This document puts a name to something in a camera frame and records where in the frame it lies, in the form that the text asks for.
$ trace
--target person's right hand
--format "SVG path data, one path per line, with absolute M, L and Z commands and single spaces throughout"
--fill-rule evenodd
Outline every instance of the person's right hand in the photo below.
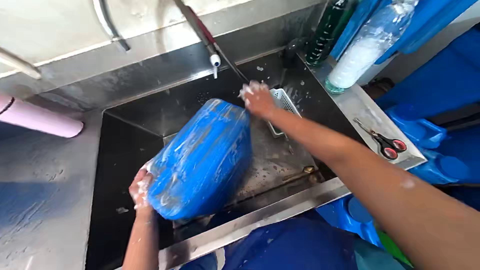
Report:
M 254 115 L 265 120 L 270 120 L 275 114 L 277 106 L 270 94 L 268 85 L 257 81 L 250 81 L 250 85 L 243 85 L 243 89 L 247 87 L 250 91 L 245 91 L 245 107 Z

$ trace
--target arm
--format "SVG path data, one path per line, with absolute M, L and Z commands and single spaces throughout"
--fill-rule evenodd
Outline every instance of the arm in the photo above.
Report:
M 155 210 L 146 202 L 145 195 L 152 180 L 146 169 L 140 169 L 129 191 L 137 210 L 123 270 L 158 270 L 158 227 Z
M 248 110 L 329 166 L 418 268 L 478 267 L 480 213 L 353 139 L 276 108 L 267 85 L 250 83 L 250 88 Z

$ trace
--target white plastic basket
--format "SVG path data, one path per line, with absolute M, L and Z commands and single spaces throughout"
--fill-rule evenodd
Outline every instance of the white plastic basket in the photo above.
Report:
M 270 89 L 270 93 L 275 98 L 275 104 L 278 107 L 280 107 L 284 110 L 288 110 L 289 112 L 291 112 L 293 114 L 296 114 L 296 115 L 301 117 L 299 111 L 297 110 L 297 108 L 293 104 L 290 97 L 288 97 L 285 90 L 283 90 L 282 88 L 280 88 L 280 89 Z M 268 129 L 270 129 L 270 132 L 272 133 L 274 138 L 278 138 L 278 137 L 280 137 L 284 134 L 278 128 L 273 127 L 273 125 L 272 125 L 272 123 L 270 123 L 270 121 L 268 121 L 267 123 L 268 123 Z

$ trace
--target blue jerry can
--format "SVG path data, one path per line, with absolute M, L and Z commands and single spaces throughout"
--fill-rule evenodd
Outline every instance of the blue jerry can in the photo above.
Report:
M 169 220 L 213 214 L 235 194 L 251 158 L 249 113 L 210 99 L 154 157 L 147 199 Z

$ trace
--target scissors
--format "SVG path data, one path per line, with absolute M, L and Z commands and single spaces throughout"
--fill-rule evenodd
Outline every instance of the scissors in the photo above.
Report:
M 387 159 L 396 160 L 399 153 L 407 150 L 407 145 L 403 141 L 399 139 L 385 138 L 382 134 L 366 128 L 358 118 L 354 118 L 353 121 L 356 122 L 364 131 L 368 132 L 368 134 L 370 134 L 370 136 L 372 136 L 372 138 L 378 142 L 380 145 L 380 153 Z

